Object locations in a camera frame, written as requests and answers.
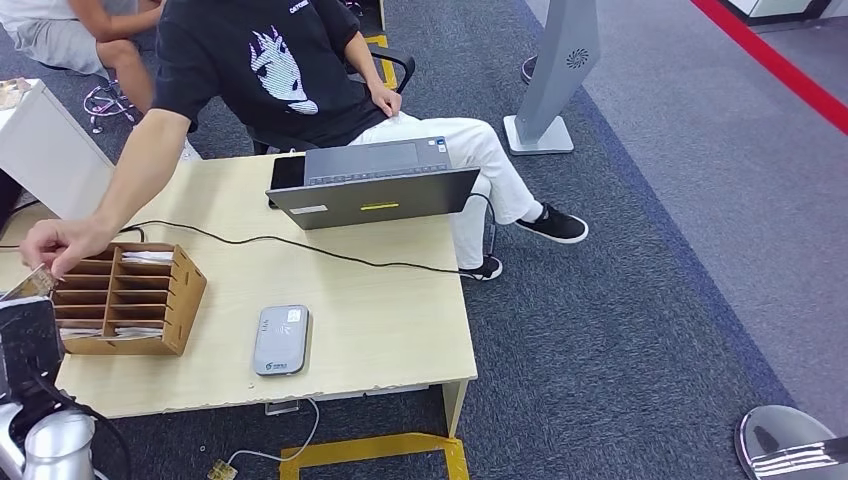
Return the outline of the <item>person's left hand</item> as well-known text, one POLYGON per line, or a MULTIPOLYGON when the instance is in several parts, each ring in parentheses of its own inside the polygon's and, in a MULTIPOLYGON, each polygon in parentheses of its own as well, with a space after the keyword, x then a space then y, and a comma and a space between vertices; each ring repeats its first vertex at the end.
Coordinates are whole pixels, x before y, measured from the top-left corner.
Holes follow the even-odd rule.
POLYGON ((389 118, 398 116, 402 106, 402 96, 387 88, 382 82, 366 84, 372 102, 389 118))

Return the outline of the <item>person's right hand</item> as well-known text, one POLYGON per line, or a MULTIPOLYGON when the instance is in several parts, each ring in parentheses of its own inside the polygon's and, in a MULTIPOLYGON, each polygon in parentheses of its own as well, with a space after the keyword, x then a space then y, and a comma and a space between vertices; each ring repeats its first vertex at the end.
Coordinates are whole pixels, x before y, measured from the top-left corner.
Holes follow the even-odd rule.
POLYGON ((41 220, 29 229, 19 253, 31 270, 44 266, 62 279, 82 259, 103 252, 115 236, 116 230, 93 219, 41 220))

